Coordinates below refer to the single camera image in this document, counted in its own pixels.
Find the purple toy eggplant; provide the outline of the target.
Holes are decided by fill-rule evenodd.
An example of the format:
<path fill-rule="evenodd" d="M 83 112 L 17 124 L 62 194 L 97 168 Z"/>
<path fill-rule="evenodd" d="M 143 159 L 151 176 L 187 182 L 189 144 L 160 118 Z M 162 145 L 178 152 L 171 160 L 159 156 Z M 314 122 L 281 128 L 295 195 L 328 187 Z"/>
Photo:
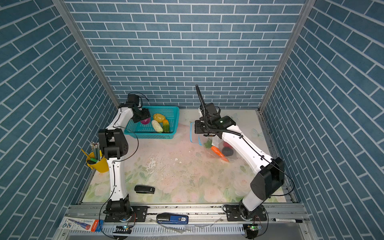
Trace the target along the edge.
<path fill-rule="evenodd" d="M 147 125 L 147 124 L 149 124 L 151 122 L 151 118 L 147 118 L 147 119 L 145 119 L 145 120 L 141 120 L 141 124 L 143 124 L 143 125 Z"/>

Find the clear zip top bag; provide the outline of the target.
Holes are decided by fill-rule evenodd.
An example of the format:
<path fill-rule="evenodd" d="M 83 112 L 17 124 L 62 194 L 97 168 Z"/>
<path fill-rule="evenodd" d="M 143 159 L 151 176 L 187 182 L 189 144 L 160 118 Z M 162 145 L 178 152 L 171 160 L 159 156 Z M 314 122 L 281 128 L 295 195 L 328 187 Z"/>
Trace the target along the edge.
<path fill-rule="evenodd" d="M 206 149 L 204 147 L 204 143 L 208 140 L 213 140 L 213 145 L 218 147 L 220 151 L 224 148 L 224 141 L 221 140 L 218 136 L 214 137 L 206 137 L 203 134 L 195 134 L 195 123 L 190 123 L 190 142 L 193 144 L 197 144 L 200 146 L 202 150 L 204 150 L 207 154 L 211 155 L 214 158 L 220 159 L 211 149 Z M 239 159 L 240 155 L 234 150 L 234 155 L 230 157 L 226 157 L 230 162 L 234 162 Z"/>

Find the white toy daikon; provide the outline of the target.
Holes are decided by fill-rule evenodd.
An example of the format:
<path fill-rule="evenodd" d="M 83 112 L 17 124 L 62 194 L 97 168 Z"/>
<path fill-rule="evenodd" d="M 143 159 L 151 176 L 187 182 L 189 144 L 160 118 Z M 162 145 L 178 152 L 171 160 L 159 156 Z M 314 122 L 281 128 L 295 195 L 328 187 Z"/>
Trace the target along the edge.
<path fill-rule="evenodd" d="M 162 126 L 160 125 L 160 123 L 158 123 L 157 121 L 155 120 L 152 120 L 152 126 L 154 128 L 154 130 L 157 132 L 157 133 L 162 133 L 163 132 L 163 128 Z"/>

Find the dark toy avocado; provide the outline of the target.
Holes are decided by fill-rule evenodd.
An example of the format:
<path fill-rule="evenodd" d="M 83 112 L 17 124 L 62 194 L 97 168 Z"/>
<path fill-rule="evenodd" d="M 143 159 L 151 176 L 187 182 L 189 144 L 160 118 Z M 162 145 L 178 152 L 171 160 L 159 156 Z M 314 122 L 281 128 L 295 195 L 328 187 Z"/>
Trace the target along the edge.
<path fill-rule="evenodd" d="M 234 150 L 232 148 L 229 148 L 229 147 L 224 147 L 222 149 L 222 154 L 225 156 L 225 157 L 230 157 L 230 156 L 233 156 L 234 155 Z"/>

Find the orange toy carrot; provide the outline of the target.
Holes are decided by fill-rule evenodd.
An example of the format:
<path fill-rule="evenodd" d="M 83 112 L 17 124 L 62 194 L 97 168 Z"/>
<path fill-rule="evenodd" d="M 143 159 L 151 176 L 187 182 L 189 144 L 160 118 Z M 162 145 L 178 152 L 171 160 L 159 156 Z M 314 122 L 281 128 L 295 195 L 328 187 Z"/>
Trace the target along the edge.
<path fill-rule="evenodd" d="M 230 161 L 225 157 L 225 155 L 220 151 L 220 149 L 216 146 L 213 145 L 213 140 L 212 139 L 208 139 L 205 143 L 204 143 L 204 147 L 206 149 L 211 149 L 221 160 L 229 163 Z"/>

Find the red toy strawberry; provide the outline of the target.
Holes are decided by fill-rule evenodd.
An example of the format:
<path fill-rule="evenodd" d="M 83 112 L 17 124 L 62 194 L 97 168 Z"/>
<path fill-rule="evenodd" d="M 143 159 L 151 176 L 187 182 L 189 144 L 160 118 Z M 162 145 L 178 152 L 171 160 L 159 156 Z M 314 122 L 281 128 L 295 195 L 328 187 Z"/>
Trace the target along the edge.
<path fill-rule="evenodd" d="M 224 146 L 225 148 L 233 149 L 233 147 L 232 147 L 230 144 L 228 144 L 227 142 L 224 142 L 224 143 L 223 143 L 223 146 Z"/>

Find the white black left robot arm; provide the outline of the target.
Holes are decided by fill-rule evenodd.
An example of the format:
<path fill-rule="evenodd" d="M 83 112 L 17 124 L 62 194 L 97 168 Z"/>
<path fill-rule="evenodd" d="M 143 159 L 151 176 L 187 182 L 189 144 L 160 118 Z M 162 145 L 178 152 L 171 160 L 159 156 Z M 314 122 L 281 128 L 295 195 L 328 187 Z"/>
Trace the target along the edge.
<path fill-rule="evenodd" d="M 119 107 L 107 128 L 98 132 L 102 155 L 107 160 L 110 173 L 110 197 L 106 201 L 105 214 L 115 222 L 129 222 L 134 214 L 125 181 L 124 163 L 129 158 L 129 145 L 124 129 L 129 121 L 138 123 L 150 117 L 146 108 Z"/>

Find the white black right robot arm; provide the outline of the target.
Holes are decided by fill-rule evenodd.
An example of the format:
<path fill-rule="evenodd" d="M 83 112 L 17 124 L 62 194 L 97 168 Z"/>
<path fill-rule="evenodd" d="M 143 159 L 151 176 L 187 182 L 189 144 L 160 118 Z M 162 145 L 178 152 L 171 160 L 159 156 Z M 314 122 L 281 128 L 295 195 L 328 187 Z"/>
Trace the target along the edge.
<path fill-rule="evenodd" d="M 256 215 L 256 209 L 270 198 L 285 182 L 285 164 L 281 158 L 272 158 L 248 137 L 228 116 L 213 123 L 203 118 L 195 121 L 195 133 L 205 136 L 218 136 L 228 143 L 252 168 L 255 177 L 250 183 L 250 192 L 240 201 L 239 212 L 243 219 Z"/>

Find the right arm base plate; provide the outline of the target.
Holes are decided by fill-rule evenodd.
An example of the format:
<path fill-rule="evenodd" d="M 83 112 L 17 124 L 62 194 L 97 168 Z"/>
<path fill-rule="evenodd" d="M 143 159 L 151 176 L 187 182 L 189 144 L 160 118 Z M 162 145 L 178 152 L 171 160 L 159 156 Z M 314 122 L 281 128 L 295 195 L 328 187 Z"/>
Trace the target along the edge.
<path fill-rule="evenodd" d="M 244 206 L 240 205 L 223 205 L 222 210 L 226 214 L 228 222 L 240 221 L 266 221 L 267 212 L 265 208 L 260 205 L 253 211 L 248 211 Z"/>

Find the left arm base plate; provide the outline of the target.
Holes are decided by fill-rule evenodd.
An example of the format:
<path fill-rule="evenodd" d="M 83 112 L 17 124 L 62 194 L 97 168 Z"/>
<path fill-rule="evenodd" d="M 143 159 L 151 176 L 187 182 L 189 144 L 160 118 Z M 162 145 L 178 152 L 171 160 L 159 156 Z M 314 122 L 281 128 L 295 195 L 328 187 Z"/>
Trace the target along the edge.
<path fill-rule="evenodd" d="M 107 223 L 133 223 L 133 222 L 145 222 L 148 206 L 131 206 L 128 212 L 121 213 L 107 213 L 106 210 L 103 213 L 106 215 L 105 222 Z"/>

